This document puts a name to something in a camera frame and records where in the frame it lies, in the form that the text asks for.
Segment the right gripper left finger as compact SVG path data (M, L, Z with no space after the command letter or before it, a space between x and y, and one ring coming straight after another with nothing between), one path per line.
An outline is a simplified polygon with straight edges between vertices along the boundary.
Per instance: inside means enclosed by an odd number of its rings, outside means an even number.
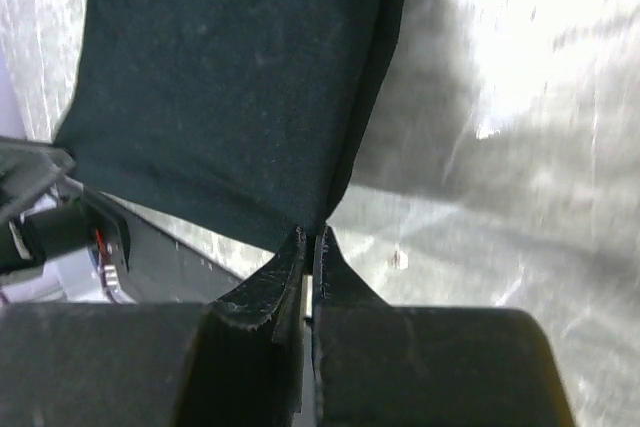
M1 311L5 426L288 426L301 407L306 238L209 304Z

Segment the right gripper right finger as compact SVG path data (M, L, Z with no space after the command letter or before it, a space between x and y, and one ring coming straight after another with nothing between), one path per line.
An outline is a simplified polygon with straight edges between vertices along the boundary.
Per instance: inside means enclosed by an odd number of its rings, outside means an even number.
M321 426L571 426L549 341L527 312L400 307L348 265L331 229L313 264Z

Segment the black t shirt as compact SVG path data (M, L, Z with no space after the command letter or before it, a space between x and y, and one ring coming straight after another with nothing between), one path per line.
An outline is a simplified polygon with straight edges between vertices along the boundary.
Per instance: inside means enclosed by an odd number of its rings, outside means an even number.
M54 142L88 187L276 250L340 202L404 0L87 0Z

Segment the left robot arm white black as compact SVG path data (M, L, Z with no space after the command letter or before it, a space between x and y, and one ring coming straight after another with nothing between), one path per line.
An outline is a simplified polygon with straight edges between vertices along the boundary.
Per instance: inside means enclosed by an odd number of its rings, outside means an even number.
M83 248L125 269L130 235L113 204L68 175L75 162L48 144L1 139L1 272L39 268Z

